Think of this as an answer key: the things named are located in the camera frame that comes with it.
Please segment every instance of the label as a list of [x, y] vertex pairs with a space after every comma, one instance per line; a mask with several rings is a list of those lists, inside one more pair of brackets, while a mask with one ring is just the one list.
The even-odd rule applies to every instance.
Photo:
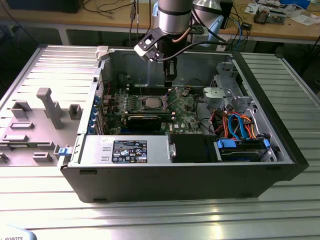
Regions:
[[113, 142], [112, 162], [114, 164], [145, 164], [148, 162], [147, 157], [145, 140]]
[[115, 138], [110, 136], [103, 136], [100, 139], [100, 143], [102, 144], [112, 144], [114, 142]]

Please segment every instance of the black cable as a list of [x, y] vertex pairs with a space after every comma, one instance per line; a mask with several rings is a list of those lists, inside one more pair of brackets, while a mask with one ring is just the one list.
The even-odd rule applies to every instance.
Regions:
[[131, 31], [134, 20], [136, 19], [136, 0], [133, 0], [131, 11], [130, 11], [130, 29], [129, 29], [129, 47], [131, 48]]
[[311, 53], [312, 53], [312, 51], [314, 50], [314, 48], [316, 47], [316, 45], [317, 45], [317, 43], [319, 42], [319, 40], [320, 40], [320, 35], [319, 35], [318, 39], [315, 41], [315, 44], [312, 46], [312, 48], [311, 48], [311, 50], [310, 50]]
[[145, 35], [148, 34], [148, 32], [150, 31], [151, 28], [151, 0], [149, 0], [149, 27], [148, 30], [145, 32]]
[[214, 131], [212, 131], [210, 128], [208, 128], [206, 125], [204, 125], [201, 121], [204, 120], [205, 118], [202, 118], [201, 120], [199, 120], [199, 117], [198, 117], [198, 113], [197, 113], [197, 108], [198, 108], [198, 103], [199, 103], [199, 99], [201, 97], [201, 94], [203, 94], [203, 92], [201, 91], [201, 93], [199, 93], [199, 96], [198, 96], [198, 99], [196, 101], [196, 104], [195, 104], [195, 109], [194, 109], [194, 113], [195, 113], [195, 117], [196, 119], [199, 121], [200, 125], [202, 127], [204, 127], [209, 133], [212, 133], [213, 135], [216, 136], [216, 134], [214, 133]]
[[177, 53], [175, 53], [175, 54], [173, 54], [171, 56], [168, 56], [166, 58], [155, 58], [155, 60], [157, 62], [168, 61], [168, 60], [173, 59], [176, 56], [182, 54], [184, 51], [190, 49], [191, 47], [196, 46], [196, 45], [201, 45], [201, 44], [212, 44], [212, 45], [222, 45], [222, 46], [228, 45], [227, 42], [220, 42], [220, 41], [199, 41], [199, 42], [194, 42], [194, 43], [191, 43], [190, 45], [182, 48], [180, 51], [178, 51]]
[[193, 12], [195, 18], [199, 21], [199, 23], [200, 23], [202, 26], [204, 26], [206, 29], [208, 29], [208, 32], [209, 32], [212, 36], [214, 36], [216, 39], [220, 40], [220, 41], [223, 42], [223, 43], [227, 43], [226, 40], [224, 40], [222, 37], [219, 37], [217, 34], [215, 34], [213, 31], [211, 31], [211, 30], [204, 24], [204, 22], [200, 19], [200, 17], [198, 16], [198, 14], [197, 14], [197, 12], [196, 12], [196, 10], [195, 10], [194, 8], [192, 8], [192, 12]]
[[130, 22], [130, 29], [129, 29], [129, 47], [131, 48], [131, 31], [132, 31], [132, 24], [134, 23], [133, 20]]
[[94, 10], [90, 10], [88, 8], [86, 8], [86, 4], [88, 2], [90, 2], [91, 0], [87, 0], [85, 3], [83, 3], [83, 8], [91, 13], [107, 13], [107, 12], [111, 12], [111, 11], [114, 11], [114, 10], [117, 10], [117, 9], [121, 9], [121, 8], [124, 8], [124, 7], [127, 7], [127, 6], [130, 6], [132, 4], [134, 4], [133, 2], [132, 3], [129, 3], [129, 4], [126, 4], [126, 5], [122, 5], [122, 6], [118, 6], [116, 8], [113, 8], [113, 9], [109, 9], [109, 10], [104, 10], [104, 11], [94, 11]]
[[[237, 16], [237, 18], [238, 18], [238, 20], [237, 20], [237, 22], [239, 23], [239, 25], [240, 26], [242, 26], [242, 24], [243, 24], [243, 20], [242, 20], [242, 18], [239, 16], [239, 14], [238, 14], [238, 11], [237, 11], [237, 9], [235, 8], [235, 6], [234, 5], [232, 5], [232, 7], [234, 8], [234, 10], [235, 10], [235, 13], [233, 13], [233, 12], [230, 12], [230, 14], [232, 14], [232, 15], [235, 15], [235, 16]], [[234, 47], [234, 41], [236, 40], [236, 37], [238, 36], [238, 34], [239, 34], [239, 31], [240, 31], [240, 29], [239, 28], [237, 28], [237, 33], [236, 33], [236, 35], [234, 36], [234, 38], [233, 38], [233, 40], [232, 40], [232, 42], [231, 42], [231, 44], [225, 49], [226, 51], [229, 49], [229, 47], [231, 47], [231, 50], [232, 50], [232, 47]]]
[[198, 83], [201, 84], [202, 87], [204, 87], [204, 88], [206, 87], [206, 86], [204, 85], [204, 83], [203, 83], [201, 80], [199, 80], [198, 78], [190, 78], [190, 79], [188, 79], [188, 80], [185, 82], [184, 86], [186, 87], [186, 86], [187, 86], [187, 83], [190, 82], [191, 80], [196, 80]]
[[310, 49], [309, 55], [306, 58], [306, 61], [304, 61], [304, 64], [302, 65], [301, 69], [300, 69], [300, 76], [303, 76], [303, 74], [305, 73], [305, 71], [309, 68], [312, 60], [319, 54], [320, 52], [320, 47], [318, 49], [315, 50], [315, 52], [313, 53], [313, 50], [315, 49], [315, 47], [317, 46], [317, 43], [320, 40], [320, 35], [317, 38], [317, 40], [315, 41], [314, 45], [312, 46], [312, 48]]
[[136, 44], [138, 44], [139, 36], [139, 0], [136, 0]]
[[23, 31], [32, 39], [32, 41], [38, 46], [39, 43], [25, 30], [25, 28], [8, 12], [8, 10], [5, 8], [4, 3], [2, 2], [2, 0], [0, 0], [2, 8], [4, 9], [4, 11], [6, 12], [6, 14], [8, 14], [8, 16], [16, 23], [19, 25], [20, 28], [23, 29]]

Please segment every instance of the warning label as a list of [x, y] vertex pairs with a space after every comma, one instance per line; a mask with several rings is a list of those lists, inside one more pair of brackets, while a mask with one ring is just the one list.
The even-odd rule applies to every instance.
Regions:
[[148, 162], [147, 141], [114, 141], [112, 162], [114, 164], [145, 164]]

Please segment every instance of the white paper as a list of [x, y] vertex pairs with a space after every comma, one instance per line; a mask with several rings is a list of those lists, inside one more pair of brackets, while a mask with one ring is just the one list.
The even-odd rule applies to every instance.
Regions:
[[293, 21], [296, 21], [297, 23], [303, 24], [305, 26], [310, 26], [314, 24], [314, 21], [312, 21], [312, 18], [306, 15], [299, 15], [295, 17], [291, 17]]

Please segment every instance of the blue latch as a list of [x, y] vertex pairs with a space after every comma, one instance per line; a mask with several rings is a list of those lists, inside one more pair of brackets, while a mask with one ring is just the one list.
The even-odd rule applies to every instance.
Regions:
[[88, 128], [86, 129], [86, 133], [87, 134], [93, 134], [94, 133], [94, 128], [91, 126], [88, 126]]
[[219, 139], [217, 142], [218, 148], [237, 148], [235, 140], [232, 139]]
[[91, 112], [95, 114], [96, 112], [98, 112], [98, 109], [96, 109], [95, 107], [93, 107], [93, 108], [91, 109]]
[[270, 142], [267, 139], [263, 140], [263, 143], [267, 149], [270, 148]]
[[72, 154], [73, 147], [61, 147], [59, 149], [59, 156], [70, 156]]
[[94, 104], [98, 105], [100, 103], [100, 97], [94, 96]]

